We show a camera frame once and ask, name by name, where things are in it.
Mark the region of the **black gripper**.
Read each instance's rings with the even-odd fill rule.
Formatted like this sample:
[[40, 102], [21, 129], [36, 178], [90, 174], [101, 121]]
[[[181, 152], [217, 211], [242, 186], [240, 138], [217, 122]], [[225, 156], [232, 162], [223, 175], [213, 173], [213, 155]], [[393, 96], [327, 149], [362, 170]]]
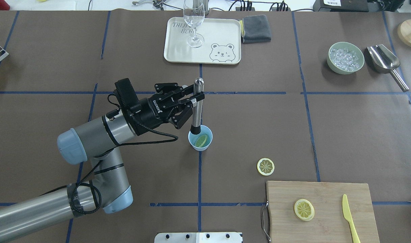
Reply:
[[[162, 112], [159, 105], [179, 105], [186, 104], [193, 101], [201, 101], [205, 98], [204, 92], [196, 92], [195, 85], [182, 85], [178, 83], [157, 83], [154, 85], [156, 94], [153, 99], [144, 98], [139, 100], [136, 96], [133, 97], [133, 117], [140, 124], [146, 126], [149, 129], [155, 129], [162, 124], [168, 123], [168, 119], [165, 116], [166, 113]], [[187, 105], [178, 114], [171, 118], [171, 121], [176, 129], [181, 129], [187, 120], [193, 115], [193, 105]]]

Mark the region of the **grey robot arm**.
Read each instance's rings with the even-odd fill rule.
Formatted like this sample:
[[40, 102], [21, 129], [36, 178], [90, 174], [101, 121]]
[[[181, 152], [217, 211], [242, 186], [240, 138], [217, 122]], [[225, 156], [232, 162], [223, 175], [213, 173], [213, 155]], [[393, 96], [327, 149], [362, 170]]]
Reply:
[[[57, 137], [115, 107], [105, 95], [0, 94], [0, 209], [77, 181], [79, 165], [68, 164]], [[134, 202], [106, 214], [99, 210], [73, 220], [70, 243], [152, 243], [160, 232], [197, 230], [195, 207], [151, 207], [168, 200], [196, 200], [197, 154], [181, 130], [164, 124], [159, 131], [177, 142], [121, 147]]]

